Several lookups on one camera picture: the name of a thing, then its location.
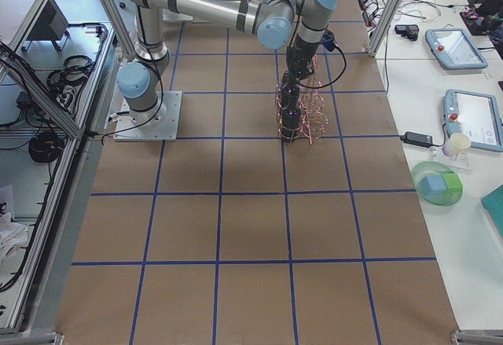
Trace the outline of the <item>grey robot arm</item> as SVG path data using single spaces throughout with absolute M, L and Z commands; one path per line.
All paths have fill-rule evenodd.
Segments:
M 167 55 L 160 25 L 163 11 L 254 35 L 269 50 L 286 49 L 286 71 L 279 83 L 282 106 L 298 108 L 303 81 L 314 74 L 318 47 L 334 39 L 329 20 L 339 0 L 129 0 L 136 6 L 139 58 Z

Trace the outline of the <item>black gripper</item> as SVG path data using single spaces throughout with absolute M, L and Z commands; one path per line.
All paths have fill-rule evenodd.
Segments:
M 286 62 L 288 72 L 296 81 L 302 81 L 314 74 L 312 59 L 317 51 L 316 44 L 305 46 L 294 44 L 287 48 Z

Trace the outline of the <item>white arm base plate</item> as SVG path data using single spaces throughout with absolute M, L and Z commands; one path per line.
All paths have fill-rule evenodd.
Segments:
M 147 112 L 131 111 L 126 99 L 123 99 L 122 111 L 127 114 L 119 116 L 116 130 L 112 135 L 115 141 L 175 141 L 178 135 L 178 124 L 182 107 L 181 91 L 156 91 L 162 104 Z
M 176 13 L 169 9 L 163 9 L 163 22 L 165 23 L 184 23 L 193 22 L 193 17 L 183 13 Z

